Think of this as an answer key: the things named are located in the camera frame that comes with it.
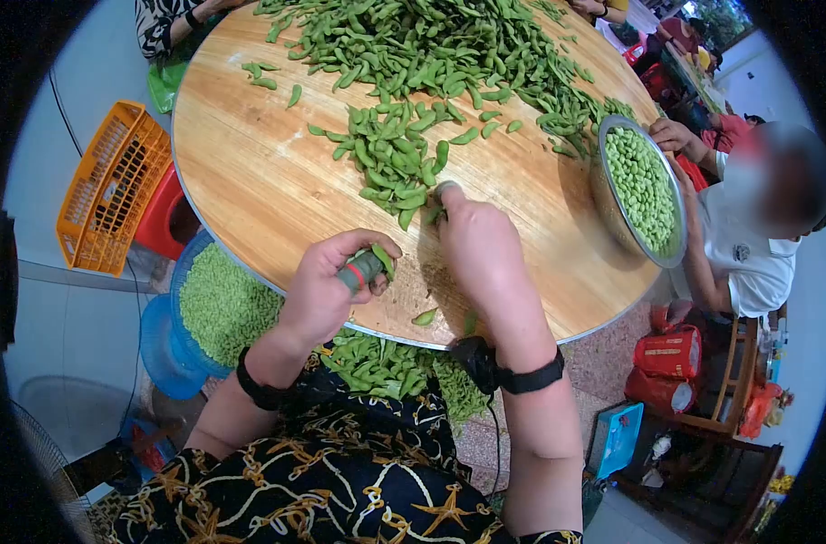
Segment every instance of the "person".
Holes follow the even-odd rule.
[[[723,64],[724,56],[717,49],[712,49],[712,52],[710,53],[709,66],[703,66],[703,68],[706,69],[706,73],[709,74],[710,78],[714,78],[715,70],[721,70],[721,66]]]
[[[555,339],[516,227],[457,185],[441,201],[443,257],[491,332],[498,365],[516,374],[545,367],[556,357]],[[275,401],[351,305],[385,292],[382,275],[354,296],[335,277],[348,256],[373,243],[402,265],[395,242],[363,229],[308,248],[277,325],[242,354],[247,377],[241,382],[239,366],[219,386],[185,448],[123,507],[110,541],[581,542],[584,463],[566,376],[529,393],[503,391],[512,462],[500,518],[456,459],[432,384],[404,403],[346,390],[278,410]],[[266,392],[258,404],[245,391],[252,387]]]
[[[709,124],[711,129],[700,134],[702,143],[716,151],[730,153],[733,146],[745,136],[748,131],[758,124],[766,123],[757,115],[745,115],[745,119],[738,115],[723,115],[710,113]]]
[[[678,17],[663,19],[658,24],[655,33],[648,35],[645,42],[645,52],[636,60],[633,70],[637,76],[641,76],[661,60],[661,53],[665,45],[672,44],[680,55],[690,53],[694,66],[702,73],[697,48],[700,47],[705,34],[706,24],[695,17],[691,18],[688,23]]]
[[[745,122],[748,123],[748,126],[755,127],[766,123],[766,119],[760,117],[759,115],[745,114]]]
[[[661,118],[650,132],[663,151],[680,151],[724,180],[727,153],[707,147],[681,123]],[[758,160],[768,163],[766,170],[737,166],[731,172],[743,174],[744,180],[699,193],[675,159],[668,158],[688,225],[687,251],[681,268],[670,276],[677,294],[701,310],[749,318],[777,310],[790,294],[802,237],[826,226],[826,148],[807,129],[791,132],[799,138],[781,143],[770,138],[778,132],[787,133],[769,131],[749,142]],[[753,198],[739,198],[755,186],[760,190]]]
[[[146,59],[167,57],[209,18],[246,0],[135,0],[135,28]]]
[[[597,19],[621,24],[628,18],[628,0],[570,0],[570,7],[592,25]]]

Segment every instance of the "black wrist strap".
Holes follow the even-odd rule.
[[[552,362],[541,368],[537,368],[532,373],[515,374],[508,368],[497,369],[497,383],[507,390],[508,393],[518,395],[539,391],[560,380],[564,375],[564,356],[557,347],[555,358]]]
[[[564,374],[564,357],[555,346],[555,358],[549,364],[532,373],[514,374],[497,365],[494,347],[481,336],[471,336],[458,340],[451,349],[453,359],[458,361],[473,383],[484,395],[491,395],[498,387],[514,395],[539,391],[558,381]]]
[[[198,30],[199,28],[204,26],[204,23],[201,23],[201,21],[195,18],[195,14],[192,10],[189,10],[186,13],[184,13],[183,16],[187,18],[187,23],[189,23],[189,26],[191,26],[193,30]]]
[[[241,354],[238,355],[238,369],[235,371],[238,376],[238,382],[241,384],[241,389],[253,399],[255,406],[268,412],[276,412],[280,409],[280,404],[289,397],[291,390],[277,389],[276,387],[267,385],[260,386],[255,383],[255,380],[253,380],[249,372],[246,371],[246,365],[244,364],[246,352],[248,351],[249,347],[241,350]]]

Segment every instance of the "white t-shirt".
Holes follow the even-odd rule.
[[[727,153],[717,152],[723,179]],[[777,310],[790,294],[799,242],[773,240],[752,232],[730,212],[724,184],[697,193],[697,213],[706,257],[715,280],[728,278],[733,313],[756,318]],[[678,295],[690,299],[681,267],[671,272]]]

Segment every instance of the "orange plastic basket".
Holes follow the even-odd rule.
[[[56,220],[69,268],[120,276],[138,223],[171,164],[171,138],[144,104],[121,100],[92,137]]]

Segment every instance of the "blue plastic basin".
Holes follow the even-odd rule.
[[[208,378],[174,332],[168,294],[151,300],[141,315],[140,355],[150,380],[171,398],[194,397]]]

